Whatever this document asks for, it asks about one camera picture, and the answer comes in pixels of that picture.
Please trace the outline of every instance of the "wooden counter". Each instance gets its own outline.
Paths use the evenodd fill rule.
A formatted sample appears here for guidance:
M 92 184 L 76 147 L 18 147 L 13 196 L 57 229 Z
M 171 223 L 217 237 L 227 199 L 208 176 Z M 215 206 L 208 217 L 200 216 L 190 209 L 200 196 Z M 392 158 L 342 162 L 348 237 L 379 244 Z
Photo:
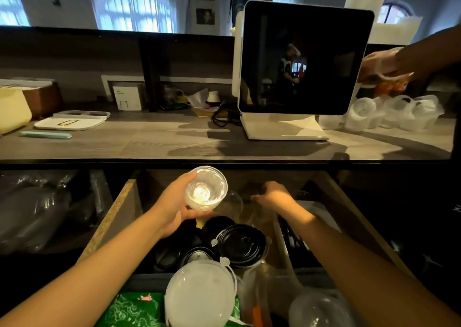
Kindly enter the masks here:
M 56 159 L 139 161 L 435 161 L 450 158 L 454 119 L 439 119 L 425 132 L 398 128 L 360 134 L 327 131 L 328 142 L 255 141 L 243 127 L 219 128 L 193 113 L 114 113 L 100 126 L 72 132 L 72 139 L 0 138 L 0 163 Z

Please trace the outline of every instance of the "white lid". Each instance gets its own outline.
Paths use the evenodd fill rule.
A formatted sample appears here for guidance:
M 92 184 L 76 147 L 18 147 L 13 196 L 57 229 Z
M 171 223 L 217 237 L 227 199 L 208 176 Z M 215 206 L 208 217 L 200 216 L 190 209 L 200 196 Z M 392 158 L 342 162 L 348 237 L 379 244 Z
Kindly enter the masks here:
M 234 308 L 236 281 L 232 275 L 224 265 L 212 260 L 193 261 L 179 269 L 165 294 L 170 326 L 224 326 Z

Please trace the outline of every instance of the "drawer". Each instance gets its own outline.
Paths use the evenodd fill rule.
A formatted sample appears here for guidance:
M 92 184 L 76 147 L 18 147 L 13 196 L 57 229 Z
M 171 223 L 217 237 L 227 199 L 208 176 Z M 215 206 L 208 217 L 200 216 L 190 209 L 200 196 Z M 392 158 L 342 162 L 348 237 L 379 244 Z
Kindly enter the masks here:
M 236 170 L 225 167 L 228 166 L 219 166 L 227 178 L 229 190 L 236 191 L 243 199 L 242 220 L 249 219 L 253 214 L 262 214 L 260 229 L 273 240 L 266 259 L 268 264 L 281 269 L 291 268 L 285 244 L 283 241 L 280 243 L 279 223 L 273 214 L 263 211 L 259 205 L 251 202 L 250 196 L 259 193 L 263 183 L 276 180 L 284 184 L 291 194 L 295 194 L 301 189 L 308 190 L 318 202 L 326 206 L 343 233 L 412 276 L 411 271 L 400 257 L 366 220 L 328 173 L 303 170 Z M 107 212 L 79 260 L 91 255 L 143 212 L 146 212 L 152 207 L 165 187 L 187 171 L 152 169 L 135 172 Z

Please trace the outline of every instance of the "monitor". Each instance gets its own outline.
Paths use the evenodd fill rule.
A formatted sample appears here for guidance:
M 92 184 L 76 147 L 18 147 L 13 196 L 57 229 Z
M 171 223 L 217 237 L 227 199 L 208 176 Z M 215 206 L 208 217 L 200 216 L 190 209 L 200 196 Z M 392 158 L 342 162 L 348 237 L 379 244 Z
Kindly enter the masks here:
M 345 114 L 373 20 L 367 10 L 249 1 L 240 111 Z

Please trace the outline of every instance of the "monitor stand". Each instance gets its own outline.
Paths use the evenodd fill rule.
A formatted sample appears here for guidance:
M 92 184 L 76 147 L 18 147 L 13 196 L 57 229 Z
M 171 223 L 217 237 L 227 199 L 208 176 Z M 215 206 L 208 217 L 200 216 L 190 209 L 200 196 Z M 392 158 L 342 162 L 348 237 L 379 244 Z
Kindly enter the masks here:
M 252 140 L 328 140 L 314 115 L 242 112 L 241 119 Z

